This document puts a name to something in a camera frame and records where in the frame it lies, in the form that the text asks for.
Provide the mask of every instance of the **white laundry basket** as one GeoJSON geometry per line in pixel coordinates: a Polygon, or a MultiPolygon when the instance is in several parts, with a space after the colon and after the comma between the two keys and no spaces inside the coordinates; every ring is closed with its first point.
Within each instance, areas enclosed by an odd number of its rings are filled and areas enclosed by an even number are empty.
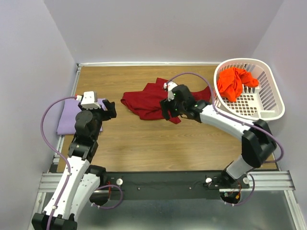
{"type": "Polygon", "coordinates": [[[284,114],[284,103],[279,94],[274,76],[270,67],[263,61],[250,58],[235,58],[222,62],[214,73],[215,106],[223,111],[239,117],[265,121],[276,120],[284,114]],[[243,85],[242,94],[236,102],[230,102],[221,97],[217,89],[219,74],[224,69],[237,67],[251,72],[259,81],[259,86],[249,88],[243,85]]]}

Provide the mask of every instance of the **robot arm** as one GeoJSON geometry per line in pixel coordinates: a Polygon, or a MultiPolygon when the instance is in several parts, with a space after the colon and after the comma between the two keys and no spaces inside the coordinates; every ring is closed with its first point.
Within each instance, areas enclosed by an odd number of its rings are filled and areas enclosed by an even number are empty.
{"type": "Polygon", "coordinates": [[[69,173],[66,165],[57,189],[43,213],[35,213],[33,216],[32,225],[35,230],[47,228],[52,210],[54,212],[51,230],[77,229],[77,218],[84,205],[92,193],[106,182],[106,169],[90,164],[98,147],[97,139],[102,121],[115,118],[117,115],[115,103],[103,100],[107,110],[102,109],[97,103],[95,92],[85,92],[83,96],[77,96],[77,100],[81,101],[78,105],[81,111],[76,115],[76,132],[69,146],[67,160],[71,167],[70,177],[66,182],[69,173]],[[55,207],[54,203],[65,183],[67,183],[66,188],[55,207]]]}
{"type": "Polygon", "coordinates": [[[168,97],[162,100],[160,105],[166,120],[170,119],[170,116],[185,116],[187,119],[215,126],[241,140],[242,153],[223,170],[219,178],[221,184],[233,184],[246,172],[259,168],[276,149],[276,143],[269,136],[245,125],[258,126],[271,133],[265,121],[252,122],[228,114],[240,120],[242,125],[217,113],[209,102],[196,101],[185,85],[176,85],[171,81],[165,84],[165,89],[168,91],[168,97]]]}

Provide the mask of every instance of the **wooden surface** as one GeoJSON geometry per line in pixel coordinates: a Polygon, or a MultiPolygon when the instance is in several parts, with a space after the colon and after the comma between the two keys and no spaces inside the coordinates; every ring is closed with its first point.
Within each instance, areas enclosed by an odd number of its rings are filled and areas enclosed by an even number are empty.
{"type": "MultiPolygon", "coordinates": [[[[181,119],[175,125],[165,120],[144,121],[130,112],[120,99],[124,92],[141,91],[157,77],[169,79],[178,73],[196,72],[213,83],[216,66],[82,67],[76,94],[96,91],[99,98],[116,103],[117,118],[103,122],[98,150],[92,164],[108,171],[221,170],[241,154],[241,143],[209,125],[181,119]]],[[[175,80],[192,92],[207,85],[196,76],[175,80]]],[[[64,140],[67,155],[72,135],[64,140]]],[[[266,164],[264,169],[276,169],[266,164]]],[[[60,161],[58,172],[64,169],[60,161]]]]}

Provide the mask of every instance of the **purple towel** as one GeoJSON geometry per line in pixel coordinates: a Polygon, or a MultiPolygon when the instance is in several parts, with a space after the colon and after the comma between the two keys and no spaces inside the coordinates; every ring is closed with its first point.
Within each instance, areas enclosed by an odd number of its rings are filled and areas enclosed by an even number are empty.
{"type": "MultiPolygon", "coordinates": [[[[98,99],[98,103],[102,105],[102,108],[105,110],[106,107],[102,103],[102,100],[104,99],[98,99]]],[[[81,111],[78,107],[78,103],[79,101],[71,99],[65,101],[64,109],[57,129],[58,135],[75,134],[75,117],[81,111]]]]}

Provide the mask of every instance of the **black bracket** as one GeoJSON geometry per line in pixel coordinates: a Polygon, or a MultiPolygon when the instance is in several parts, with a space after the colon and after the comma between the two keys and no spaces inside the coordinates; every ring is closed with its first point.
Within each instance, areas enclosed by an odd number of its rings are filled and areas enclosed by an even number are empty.
{"type": "MultiPolygon", "coordinates": [[[[32,225],[35,230],[46,230],[49,215],[35,213],[32,218],[32,225]]],[[[74,221],[74,215],[71,214],[69,219],[61,217],[52,217],[50,230],[77,230],[77,222],[74,221]]]]}
{"type": "MultiPolygon", "coordinates": [[[[259,119],[254,125],[271,134],[266,121],[259,119]]],[[[244,131],[242,136],[242,158],[253,168],[259,168],[274,152],[276,142],[263,132],[251,128],[244,131]]]]}
{"type": "Polygon", "coordinates": [[[106,184],[106,168],[91,164],[85,171],[85,174],[89,173],[94,174],[100,178],[99,186],[104,186],[106,184]]]}
{"type": "MultiPolygon", "coordinates": [[[[124,192],[125,200],[167,200],[167,199],[220,199],[219,189],[238,188],[237,183],[232,185],[215,185],[215,179],[222,171],[169,171],[169,172],[107,172],[107,181],[116,184],[122,179],[120,186],[124,192]],[[213,179],[212,184],[206,184],[207,177],[213,179]]],[[[249,188],[238,180],[242,188],[249,188]]],[[[103,205],[108,193],[92,194],[90,201],[103,205]]],[[[119,200],[120,192],[111,191],[110,200],[119,200]]]]}
{"type": "Polygon", "coordinates": [[[244,178],[247,178],[246,174],[238,178],[234,183],[229,184],[225,183],[224,180],[221,180],[221,174],[217,174],[213,178],[206,175],[206,178],[210,178],[210,182],[205,182],[203,186],[206,186],[208,189],[219,190],[219,189],[236,189],[241,186],[241,188],[249,188],[249,184],[244,183],[244,178]]]}
{"type": "Polygon", "coordinates": [[[201,123],[200,113],[210,103],[204,100],[196,101],[186,85],[178,85],[172,89],[174,99],[160,101],[162,115],[166,120],[171,117],[185,115],[187,119],[196,120],[201,123]]]}
{"type": "Polygon", "coordinates": [[[69,146],[68,156],[81,157],[83,160],[92,161],[98,148],[97,139],[103,121],[107,121],[117,116],[115,102],[103,100],[107,110],[84,109],[79,103],[81,111],[76,115],[76,133],[69,146]]]}

